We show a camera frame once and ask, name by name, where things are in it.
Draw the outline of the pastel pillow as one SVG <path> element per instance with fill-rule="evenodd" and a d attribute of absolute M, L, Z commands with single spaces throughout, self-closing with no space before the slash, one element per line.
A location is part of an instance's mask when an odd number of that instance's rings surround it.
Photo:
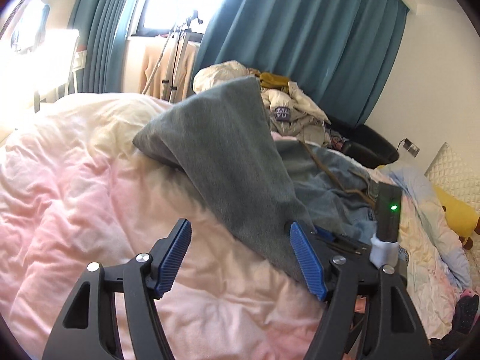
<path fill-rule="evenodd" d="M 448 279 L 461 290 L 471 289 L 468 259 L 459 236 L 448 227 L 444 210 L 431 182 L 417 168 L 400 161 L 377 169 L 400 186 L 412 201 L 422 228 L 450 271 Z"/>

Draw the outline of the cream puffer jacket pile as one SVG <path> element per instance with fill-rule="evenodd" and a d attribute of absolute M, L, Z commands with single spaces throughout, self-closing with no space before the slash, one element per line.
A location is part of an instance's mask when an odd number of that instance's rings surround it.
<path fill-rule="evenodd" d="M 201 69 L 193 78 L 193 91 L 199 94 L 241 77 L 255 77 L 258 80 L 260 96 L 273 132 L 320 147 L 328 145 L 328 116 L 296 82 L 288 78 L 281 78 L 280 86 L 275 88 L 265 81 L 273 79 L 275 75 L 230 60 Z"/>

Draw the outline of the silver tripod stand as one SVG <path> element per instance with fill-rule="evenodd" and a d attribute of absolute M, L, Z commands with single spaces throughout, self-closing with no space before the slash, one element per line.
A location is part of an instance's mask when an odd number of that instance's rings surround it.
<path fill-rule="evenodd" d="M 149 91 L 155 75 L 160 68 L 161 62 L 165 55 L 165 51 L 168 48 L 168 44 L 171 40 L 173 40 L 174 46 L 168 58 L 166 76 L 162 78 L 160 82 L 160 97 L 163 100 L 175 102 L 176 93 L 178 92 L 179 87 L 179 73 L 177 72 L 177 70 L 179 69 L 179 66 L 181 66 L 182 61 L 185 59 L 187 46 L 190 42 L 192 35 L 191 24 L 195 21 L 197 21 L 199 24 L 203 23 L 203 21 L 199 18 L 199 12 L 197 10 L 193 10 L 193 14 L 191 16 L 187 17 L 180 24 L 174 24 L 174 26 L 171 27 L 171 29 L 168 31 L 166 41 L 163 45 L 163 49 L 161 50 L 159 57 L 154 64 L 151 74 L 147 78 L 141 94 L 147 94 L 147 92 Z"/>

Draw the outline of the beige sweater on hanger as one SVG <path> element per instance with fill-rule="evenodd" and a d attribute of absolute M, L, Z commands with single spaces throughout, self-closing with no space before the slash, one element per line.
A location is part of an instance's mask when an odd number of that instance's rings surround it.
<path fill-rule="evenodd" d="M 153 46 L 146 47 L 145 53 L 143 55 L 143 60 L 142 60 L 141 75 L 140 75 L 139 88 L 138 88 L 139 92 L 143 90 L 143 87 L 146 84 L 147 78 L 151 74 L 151 71 L 155 66 L 155 62 L 159 57 L 159 54 L 163 49 L 163 46 L 164 44 L 162 42 L 157 42 Z M 165 55 L 161 62 L 160 68 L 154 77 L 154 80 L 152 82 L 152 85 L 149 91 L 147 92 L 147 95 L 162 99 L 160 97 L 160 93 L 161 93 L 160 82 L 161 82 L 161 79 L 166 76 L 168 58 L 169 58 L 170 52 L 173 49 L 173 46 L 174 44 L 168 45 L 168 48 L 166 49 Z M 191 78 L 192 78 L 194 62 L 195 62 L 198 50 L 199 50 L 198 45 L 192 42 L 189 42 L 186 50 L 185 59 L 182 61 L 181 66 L 179 66 L 179 69 L 177 70 L 177 72 L 179 73 L 179 82 L 178 82 L 179 87 L 178 87 L 178 92 L 176 93 L 175 102 L 182 101 L 183 99 L 190 96 L 192 93 Z"/>

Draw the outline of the vanity mirror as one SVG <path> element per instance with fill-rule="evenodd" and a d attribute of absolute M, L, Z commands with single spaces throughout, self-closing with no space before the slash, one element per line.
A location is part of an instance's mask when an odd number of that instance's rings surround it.
<path fill-rule="evenodd" d="M 26 53 L 35 49 L 46 33 L 50 6 L 41 0 L 30 0 L 24 9 L 10 39 L 14 52 Z"/>

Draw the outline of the right teal curtain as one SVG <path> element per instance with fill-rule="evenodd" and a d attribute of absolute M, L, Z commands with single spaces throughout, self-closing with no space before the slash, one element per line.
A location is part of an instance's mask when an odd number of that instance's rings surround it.
<path fill-rule="evenodd" d="M 195 68 L 235 60 L 288 77 L 328 116 L 355 127 L 380 98 L 407 15 L 402 0 L 224 0 Z"/>

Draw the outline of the wall power socket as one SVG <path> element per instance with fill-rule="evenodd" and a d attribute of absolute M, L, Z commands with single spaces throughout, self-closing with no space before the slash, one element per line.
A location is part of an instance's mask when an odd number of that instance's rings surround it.
<path fill-rule="evenodd" d="M 420 152 L 420 148 L 417 145 L 413 144 L 408 138 L 404 138 L 399 142 L 399 144 L 397 145 L 397 150 L 400 150 L 400 148 L 406 150 L 414 158 L 416 158 L 416 156 Z"/>

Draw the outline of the white quilted headboard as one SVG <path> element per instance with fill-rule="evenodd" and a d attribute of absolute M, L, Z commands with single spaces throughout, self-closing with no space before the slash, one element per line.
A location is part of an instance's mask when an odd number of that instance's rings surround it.
<path fill-rule="evenodd" d="M 479 176 L 444 142 L 425 172 L 426 178 L 479 213 Z"/>

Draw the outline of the yellow plush toy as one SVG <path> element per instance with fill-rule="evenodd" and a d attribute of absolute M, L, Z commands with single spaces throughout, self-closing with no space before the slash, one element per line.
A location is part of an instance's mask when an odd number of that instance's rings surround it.
<path fill-rule="evenodd" d="M 472 234 L 479 234 L 479 214 L 470 205 L 456 199 L 438 186 L 433 186 L 444 210 L 448 227 L 460 239 L 465 250 L 473 248 Z"/>

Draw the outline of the white chair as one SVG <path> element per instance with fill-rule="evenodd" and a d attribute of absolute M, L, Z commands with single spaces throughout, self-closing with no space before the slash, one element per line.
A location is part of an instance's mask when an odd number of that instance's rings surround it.
<path fill-rule="evenodd" d="M 41 109 L 42 95 L 67 86 L 77 52 L 80 33 L 77 29 L 54 28 L 46 32 L 33 53 L 33 110 Z"/>

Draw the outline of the grey denim jeans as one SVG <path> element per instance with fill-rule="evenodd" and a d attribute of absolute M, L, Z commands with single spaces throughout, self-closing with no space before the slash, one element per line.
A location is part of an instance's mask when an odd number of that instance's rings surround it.
<path fill-rule="evenodd" d="M 300 281 L 290 225 L 368 243 L 377 183 L 342 155 L 275 140 L 251 77 L 230 80 L 154 117 L 134 137 L 144 155 L 181 170 L 208 209 L 248 248 Z"/>

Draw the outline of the mustard yellow garment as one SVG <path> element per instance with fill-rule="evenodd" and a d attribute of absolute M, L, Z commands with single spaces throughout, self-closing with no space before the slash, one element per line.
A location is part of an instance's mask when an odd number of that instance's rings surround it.
<path fill-rule="evenodd" d="M 275 89 L 285 94 L 290 93 L 290 79 L 286 76 L 280 76 L 271 72 L 262 72 L 259 75 L 260 87 L 262 89 Z"/>

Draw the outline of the left teal curtain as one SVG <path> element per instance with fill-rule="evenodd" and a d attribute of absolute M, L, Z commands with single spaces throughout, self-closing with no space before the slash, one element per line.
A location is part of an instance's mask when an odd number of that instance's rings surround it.
<path fill-rule="evenodd" d="M 80 93 L 119 93 L 126 41 L 137 0 L 76 0 L 68 27 L 80 33 L 85 66 L 77 78 Z"/>

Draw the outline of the pastel tie-dye duvet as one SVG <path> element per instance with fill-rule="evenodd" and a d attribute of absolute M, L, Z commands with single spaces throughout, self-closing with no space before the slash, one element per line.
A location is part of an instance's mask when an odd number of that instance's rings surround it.
<path fill-rule="evenodd" d="M 133 144 L 167 102 L 78 94 L 1 147 L 1 315 L 33 358 L 81 272 L 149 250 L 179 218 L 193 239 L 156 306 L 178 359 L 301 359 L 324 307 L 203 207 L 184 175 Z"/>

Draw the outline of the teal curtain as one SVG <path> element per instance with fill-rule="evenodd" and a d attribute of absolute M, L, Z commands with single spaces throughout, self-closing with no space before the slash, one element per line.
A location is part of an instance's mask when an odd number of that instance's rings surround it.
<path fill-rule="evenodd" d="M 328 116 L 355 127 L 380 98 L 407 15 L 402 0 L 224 0 L 195 68 L 235 60 L 288 77 Z"/>
<path fill-rule="evenodd" d="M 77 78 L 80 93 L 119 93 L 126 41 L 137 0 L 76 0 L 68 27 L 80 33 L 85 66 Z"/>

